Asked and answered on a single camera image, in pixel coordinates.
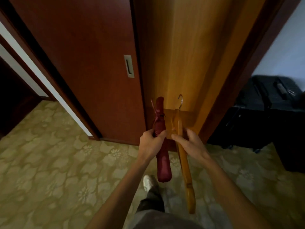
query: person's right arm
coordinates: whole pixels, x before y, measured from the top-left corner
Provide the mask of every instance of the person's right arm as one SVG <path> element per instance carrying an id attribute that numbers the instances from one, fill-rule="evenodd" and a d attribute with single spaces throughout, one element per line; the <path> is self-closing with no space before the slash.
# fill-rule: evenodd
<path id="1" fill-rule="evenodd" d="M 217 194 L 217 201 L 227 213 L 235 229 L 270 229 L 269 222 L 258 212 L 256 207 L 242 193 L 240 188 L 229 178 L 215 162 L 204 144 L 193 131 L 186 129 L 189 141 L 172 134 L 173 140 L 180 143 L 185 151 L 207 170 Z"/>

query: door handle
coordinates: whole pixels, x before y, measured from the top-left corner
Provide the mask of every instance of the door handle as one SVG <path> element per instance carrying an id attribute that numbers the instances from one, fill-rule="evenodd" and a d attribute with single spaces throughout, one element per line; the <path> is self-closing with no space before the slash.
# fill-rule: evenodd
<path id="1" fill-rule="evenodd" d="M 132 57 L 130 55 L 124 55 L 126 70 L 127 70 L 127 76 L 129 78 L 134 78 L 135 74 L 132 67 Z"/>

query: person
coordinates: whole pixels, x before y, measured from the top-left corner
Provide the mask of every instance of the person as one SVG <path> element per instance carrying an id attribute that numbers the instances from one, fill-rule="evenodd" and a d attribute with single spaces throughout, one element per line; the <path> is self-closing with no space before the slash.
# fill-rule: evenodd
<path id="1" fill-rule="evenodd" d="M 241 192 L 238 186 L 227 176 L 224 170 L 211 158 L 200 138 L 190 129 L 186 129 L 189 140 L 172 134 L 173 140 L 180 143 L 189 156 L 196 159 L 209 174 L 216 192 L 216 200 L 227 213 L 235 229 L 269 229 L 271 225 L 257 211 L 255 206 Z M 99 211 L 94 215 L 86 229 L 122 228 L 132 199 L 139 186 L 149 162 L 160 150 L 167 131 L 153 137 L 153 130 L 143 133 L 140 138 L 139 153 L 136 162 L 128 170 L 116 189 Z M 129 228 L 202 228 L 194 222 L 180 219 L 164 212 L 164 204 L 158 186 L 149 176 L 144 177 L 147 198 L 141 200 Z"/>

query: floral carpet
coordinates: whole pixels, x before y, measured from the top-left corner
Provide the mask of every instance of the floral carpet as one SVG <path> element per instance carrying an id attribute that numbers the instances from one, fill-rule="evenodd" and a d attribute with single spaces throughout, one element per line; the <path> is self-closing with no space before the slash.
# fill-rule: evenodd
<path id="1" fill-rule="evenodd" d="M 272 144 L 259 154 L 207 148 L 275 228 L 305 227 L 305 175 L 285 171 Z M 42 101 L 0 141 L 0 228 L 84 228 L 137 153 L 137 146 L 88 140 L 58 102 Z M 192 159 L 196 213 L 188 214 L 177 153 L 170 159 L 173 178 L 161 184 L 166 212 L 207 229 L 231 228 L 206 171 Z M 156 175 L 155 159 L 146 174 Z M 125 228 L 145 196 L 140 183 Z"/>

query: sneaker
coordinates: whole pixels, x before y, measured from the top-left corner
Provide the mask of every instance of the sneaker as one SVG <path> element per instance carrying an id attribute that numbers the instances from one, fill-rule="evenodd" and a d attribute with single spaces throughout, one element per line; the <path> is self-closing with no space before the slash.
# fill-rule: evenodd
<path id="1" fill-rule="evenodd" d="M 158 185 L 156 179 L 153 176 L 145 175 L 143 177 L 144 190 L 148 192 L 153 186 Z"/>

